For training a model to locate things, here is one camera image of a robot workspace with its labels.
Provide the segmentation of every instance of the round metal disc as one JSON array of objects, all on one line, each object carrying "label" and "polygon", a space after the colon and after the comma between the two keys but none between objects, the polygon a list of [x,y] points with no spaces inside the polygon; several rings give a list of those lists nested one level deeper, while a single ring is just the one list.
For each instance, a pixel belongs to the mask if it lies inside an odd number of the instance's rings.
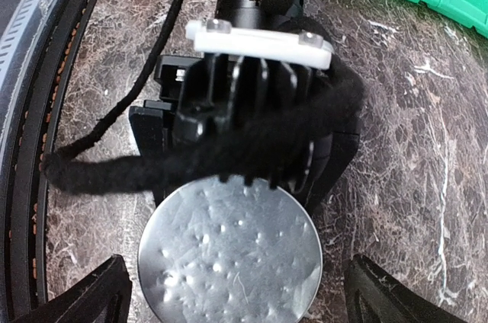
[{"label": "round metal disc", "polygon": [[144,296],[165,323],[294,323],[322,275],[302,206],[242,177],[206,178],[167,197],[144,230],[138,263]]}]

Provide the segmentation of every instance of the brown marble surface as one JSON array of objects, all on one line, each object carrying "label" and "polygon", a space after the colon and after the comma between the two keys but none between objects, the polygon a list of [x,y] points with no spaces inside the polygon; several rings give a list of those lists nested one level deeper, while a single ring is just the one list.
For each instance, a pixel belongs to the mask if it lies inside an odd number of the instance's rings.
[{"label": "brown marble surface", "polygon": [[[57,144],[86,134],[129,90],[171,0],[99,0],[75,65]],[[190,54],[189,19],[216,0],[185,0],[166,53]],[[345,322],[342,269],[370,256],[402,283],[469,322],[488,321],[488,40],[403,0],[307,0],[339,55],[368,86],[357,158],[314,222],[323,282],[307,321]],[[141,98],[157,98],[150,82]],[[135,154],[126,116],[82,158]],[[50,297],[111,254],[134,282],[130,322],[157,322],[136,253],[150,194],[68,197],[50,191]]]}]

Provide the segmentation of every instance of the black fuzzy cord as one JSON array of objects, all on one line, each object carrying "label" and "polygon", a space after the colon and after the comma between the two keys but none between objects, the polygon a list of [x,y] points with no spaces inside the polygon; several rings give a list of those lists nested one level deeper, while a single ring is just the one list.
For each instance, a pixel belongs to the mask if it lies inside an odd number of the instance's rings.
[{"label": "black fuzzy cord", "polygon": [[159,54],[165,48],[168,42],[169,35],[171,34],[173,27],[175,26],[176,19],[181,10],[181,5],[184,0],[173,0],[171,7],[169,8],[168,15],[166,16],[165,22],[162,25],[161,32],[156,40],[156,43],[151,49],[146,62],[144,63],[143,70],[137,77],[133,87],[130,89],[129,93],[122,98],[114,108],[112,108],[108,114],[104,116],[103,119],[98,121],[95,128],[87,135],[75,142],[63,146],[57,150],[57,154],[61,155],[63,158],[71,160],[76,158],[79,154],[83,153],[85,150],[90,149],[98,142],[101,137],[107,132],[108,128],[112,126],[117,118],[134,102],[139,96],[140,92],[143,90],[144,85],[147,83],[147,79],[151,75],[156,66],[156,62]]},{"label": "black fuzzy cord", "polygon": [[180,186],[215,174],[267,177],[284,162],[290,164],[310,140],[321,139],[356,114],[362,105],[361,78],[332,57],[331,88],[308,103],[248,123],[161,157],[127,156],[99,163],[70,161],[59,154],[46,159],[51,184],[68,193],[135,193],[155,187]]}]

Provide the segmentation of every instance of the black cable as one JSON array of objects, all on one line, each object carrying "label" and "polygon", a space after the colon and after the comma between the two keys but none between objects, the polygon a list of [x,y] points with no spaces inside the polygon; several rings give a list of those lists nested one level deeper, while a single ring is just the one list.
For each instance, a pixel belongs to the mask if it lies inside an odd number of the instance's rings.
[{"label": "black cable", "polygon": [[364,85],[359,75],[335,55],[327,74],[331,87],[311,102],[242,129],[153,158],[128,156],[93,163],[53,154],[43,164],[45,175],[62,191],[98,195],[178,187],[216,174],[267,178],[277,166],[292,164],[309,141],[329,135],[361,109]]},{"label": "black cable", "polygon": [[58,149],[56,153],[68,160],[71,160],[76,158],[85,150],[90,149],[101,139],[101,137],[107,132],[108,128],[115,123],[117,118],[130,106],[130,104],[136,100],[137,96],[139,96],[140,92],[143,90],[144,85],[147,83],[149,76],[153,72],[158,56],[161,54],[166,43],[168,42],[169,35],[175,26],[175,22],[178,18],[183,1],[184,0],[173,0],[171,3],[171,7],[169,8],[165,22],[162,25],[158,39],[152,47],[151,52],[144,63],[143,70],[139,74],[139,77],[137,77],[137,80],[130,89],[129,93],[122,98],[115,105],[115,107],[113,107],[108,114],[104,116],[103,119],[98,121],[94,129],[87,136],[84,136],[67,146],[63,146],[62,148]]}]

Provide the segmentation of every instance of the black wire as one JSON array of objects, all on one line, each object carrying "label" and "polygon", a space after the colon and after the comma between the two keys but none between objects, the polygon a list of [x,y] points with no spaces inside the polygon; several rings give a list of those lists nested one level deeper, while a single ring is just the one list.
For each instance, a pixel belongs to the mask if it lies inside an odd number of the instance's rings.
[{"label": "black wire", "polygon": [[115,105],[115,107],[113,107],[108,114],[104,116],[103,119],[98,121],[94,129],[87,136],[84,136],[67,146],[63,146],[56,153],[70,160],[76,158],[85,150],[90,149],[101,139],[101,137],[107,132],[108,128],[115,123],[117,118],[130,106],[130,104],[136,100],[137,96],[139,96],[140,92],[143,90],[144,85],[147,83],[149,76],[153,72],[159,54],[161,54],[166,43],[168,42],[169,35],[175,26],[175,22],[178,18],[183,1],[184,0],[173,0],[171,3],[171,7],[169,8],[165,22],[162,25],[159,37],[152,47],[146,62],[144,63],[143,70],[139,74],[139,77],[137,78],[133,87],[130,89],[129,93],[122,98]]},{"label": "black wire", "polygon": [[54,153],[43,163],[44,174],[61,191],[94,195],[179,187],[215,174],[268,178],[277,166],[293,164],[310,140],[329,135],[361,109],[361,77],[335,55],[327,72],[332,87],[311,102],[253,120],[241,129],[156,157],[94,163],[70,161]]}]

